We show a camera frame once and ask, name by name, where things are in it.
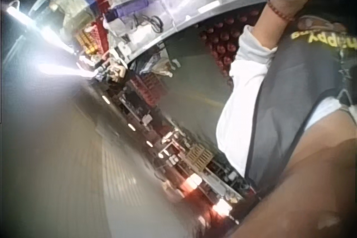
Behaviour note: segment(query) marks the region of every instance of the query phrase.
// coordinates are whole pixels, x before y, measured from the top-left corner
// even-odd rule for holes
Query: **sleeve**
[[[259,41],[252,35],[253,27],[247,25],[244,27],[243,34],[239,38],[239,50],[235,57],[234,62],[231,65],[230,76],[234,76],[239,73],[239,61],[252,61],[261,65],[269,67],[271,60],[277,51],[277,48],[272,50],[263,47]]]
[[[251,30],[251,26],[246,26],[239,39],[240,49],[230,71],[234,89],[216,129],[218,148],[242,176],[247,164],[255,101],[276,51],[263,47]]]

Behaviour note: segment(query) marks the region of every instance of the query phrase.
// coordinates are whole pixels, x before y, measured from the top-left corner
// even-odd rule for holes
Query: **skin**
[[[294,16],[307,0],[271,0]],[[265,7],[253,36],[277,46],[288,22]],[[281,181],[245,219],[233,237],[344,237],[356,219],[357,128],[336,111],[304,133]]]

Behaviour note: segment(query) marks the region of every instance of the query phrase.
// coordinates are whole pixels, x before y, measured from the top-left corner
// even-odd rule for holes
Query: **plastic container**
[[[107,22],[114,21],[116,18],[122,18],[133,12],[140,11],[149,6],[149,0],[131,0],[120,4],[105,14]]]

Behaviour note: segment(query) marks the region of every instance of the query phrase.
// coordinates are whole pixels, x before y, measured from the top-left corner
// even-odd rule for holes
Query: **bracelet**
[[[295,21],[293,17],[286,16],[284,13],[280,12],[276,7],[274,7],[274,5],[270,0],[268,0],[267,5],[277,16],[279,16],[284,21],[288,21],[288,22]]]

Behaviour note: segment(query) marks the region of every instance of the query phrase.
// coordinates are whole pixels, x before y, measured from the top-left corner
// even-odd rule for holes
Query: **gray vest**
[[[344,62],[356,59],[354,41],[331,32],[295,32],[279,44],[255,104],[245,172],[259,196],[276,185],[319,102],[344,88]]]

